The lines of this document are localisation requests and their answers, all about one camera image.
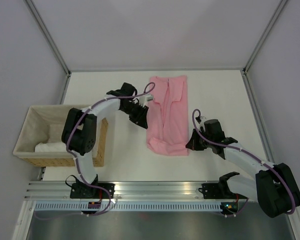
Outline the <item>pink t shirt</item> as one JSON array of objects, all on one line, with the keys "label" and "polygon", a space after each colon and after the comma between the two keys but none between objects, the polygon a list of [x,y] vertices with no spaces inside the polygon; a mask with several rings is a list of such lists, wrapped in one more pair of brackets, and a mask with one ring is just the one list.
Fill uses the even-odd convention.
[{"label": "pink t shirt", "polygon": [[152,152],[170,156],[188,156],[189,141],[187,76],[158,77],[148,103],[146,145]]}]

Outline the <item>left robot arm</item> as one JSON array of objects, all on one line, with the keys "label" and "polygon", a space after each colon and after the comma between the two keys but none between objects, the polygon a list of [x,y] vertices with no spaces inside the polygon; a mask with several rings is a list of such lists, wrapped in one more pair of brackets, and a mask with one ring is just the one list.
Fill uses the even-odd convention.
[{"label": "left robot arm", "polygon": [[99,193],[98,174],[92,154],[98,124],[116,111],[122,111],[132,123],[147,129],[147,102],[153,100],[150,92],[156,84],[150,82],[146,86],[151,86],[151,89],[145,88],[143,93],[138,94],[133,85],[125,82],[120,89],[108,91],[98,102],[82,109],[73,107],[69,110],[61,141],[65,144],[66,151],[73,156],[78,179],[83,183],[81,191],[88,198],[94,198]]}]

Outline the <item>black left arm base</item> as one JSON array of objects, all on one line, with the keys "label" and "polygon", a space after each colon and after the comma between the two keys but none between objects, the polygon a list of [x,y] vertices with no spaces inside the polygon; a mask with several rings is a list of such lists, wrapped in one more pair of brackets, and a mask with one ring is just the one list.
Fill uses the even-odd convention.
[{"label": "black left arm base", "polygon": [[[74,178],[75,182],[74,183],[68,183],[68,178]],[[71,199],[109,199],[108,194],[102,190],[101,188],[106,189],[111,198],[113,198],[114,193],[115,193],[115,184],[114,183],[106,183],[106,182],[99,182],[98,175],[94,179],[94,181],[91,183],[93,186],[97,186],[98,188],[95,187],[90,187],[86,185],[85,183],[81,182],[76,176],[70,175],[69,177],[66,178],[65,184],[70,187],[70,198]]]}]

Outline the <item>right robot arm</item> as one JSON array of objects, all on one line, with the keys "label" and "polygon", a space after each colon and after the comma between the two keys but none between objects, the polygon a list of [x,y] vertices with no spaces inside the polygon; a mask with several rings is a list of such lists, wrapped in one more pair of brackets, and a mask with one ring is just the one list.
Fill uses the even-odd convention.
[{"label": "right robot arm", "polygon": [[232,171],[222,175],[218,183],[202,184],[199,191],[204,199],[252,200],[270,218],[293,214],[300,206],[300,190],[288,165],[262,160],[247,151],[236,139],[225,135],[217,119],[198,116],[192,122],[194,128],[187,149],[197,152],[211,149],[249,175]]}]

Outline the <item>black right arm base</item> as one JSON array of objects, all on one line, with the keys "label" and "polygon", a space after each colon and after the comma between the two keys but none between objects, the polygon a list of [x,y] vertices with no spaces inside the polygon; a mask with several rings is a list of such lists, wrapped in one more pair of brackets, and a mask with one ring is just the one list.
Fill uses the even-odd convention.
[{"label": "black right arm base", "polygon": [[227,185],[216,182],[202,183],[198,191],[205,200],[237,200],[246,199],[243,195],[237,195],[229,190]]}]

